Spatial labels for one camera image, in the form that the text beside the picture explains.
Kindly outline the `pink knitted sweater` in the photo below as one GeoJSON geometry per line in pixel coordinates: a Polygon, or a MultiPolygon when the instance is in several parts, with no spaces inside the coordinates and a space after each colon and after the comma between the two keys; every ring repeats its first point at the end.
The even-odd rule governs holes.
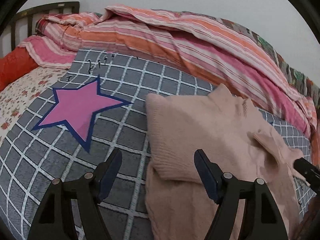
{"type": "Polygon", "coordinates": [[[146,172],[146,209],[155,239],[204,239],[217,205],[209,199],[194,164],[202,149],[236,178],[266,181],[293,237],[299,207],[291,148],[249,99],[220,85],[206,96],[146,96],[151,159],[146,172]]]}

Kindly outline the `grey checked bed cover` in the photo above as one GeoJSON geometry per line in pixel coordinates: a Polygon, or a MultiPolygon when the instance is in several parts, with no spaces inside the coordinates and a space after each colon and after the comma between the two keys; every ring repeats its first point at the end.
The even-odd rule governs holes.
{"type": "MultiPolygon", "coordinates": [[[[109,234],[155,239],[145,203],[151,159],[146,96],[206,96],[219,86],[151,61],[80,49],[71,68],[28,106],[1,143],[1,219],[14,239],[28,239],[53,179],[77,180],[114,149],[122,152],[122,164],[98,205],[109,234]]],[[[303,133],[257,109],[287,146],[310,160],[310,141],[303,133]]],[[[293,181],[300,221],[316,194],[300,174],[293,181]]]]}

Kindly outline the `floral bed sheet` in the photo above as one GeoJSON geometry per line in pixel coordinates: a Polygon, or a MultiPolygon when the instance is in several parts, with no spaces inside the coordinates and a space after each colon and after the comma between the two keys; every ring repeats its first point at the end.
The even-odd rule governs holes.
{"type": "Polygon", "coordinates": [[[1,91],[1,141],[28,106],[66,72],[64,69],[37,67],[1,91]]]}

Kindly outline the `red pillow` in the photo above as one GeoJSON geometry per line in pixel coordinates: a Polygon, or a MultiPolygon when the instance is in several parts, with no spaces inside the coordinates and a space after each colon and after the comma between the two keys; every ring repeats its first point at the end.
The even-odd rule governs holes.
{"type": "Polygon", "coordinates": [[[22,47],[16,47],[0,60],[0,91],[39,65],[22,47]]]}

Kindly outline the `pink orange striped quilt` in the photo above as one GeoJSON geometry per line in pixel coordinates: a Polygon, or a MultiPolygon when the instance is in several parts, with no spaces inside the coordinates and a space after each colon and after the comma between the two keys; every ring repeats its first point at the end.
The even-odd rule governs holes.
{"type": "Polygon", "coordinates": [[[20,43],[43,67],[65,69],[81,48],[103,49],[175,67],[291,123],[319,155],[319,87],[291,68],[262,37],[229,20],[192,12],[112,5],[44,15],[20,43]]]}

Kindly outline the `dark wooden headboard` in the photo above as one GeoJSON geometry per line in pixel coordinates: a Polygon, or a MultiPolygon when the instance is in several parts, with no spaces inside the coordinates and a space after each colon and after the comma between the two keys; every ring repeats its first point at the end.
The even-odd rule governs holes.
{"type": "Polygon", "coordinates": [[[9,22],[11,29],[11,50],[16,48],[16,23],[24,18],[27,19],[27,36],[31,36],[33,33],[33,16],[36,14],[49,14],[51,10],[58,10],[60,14],[63,14],[64,9],[71,9],[71,13],[79,13],[80,2],[56,2],[44,5],[38,5],[29,9],[18,12],[9,22]]]}

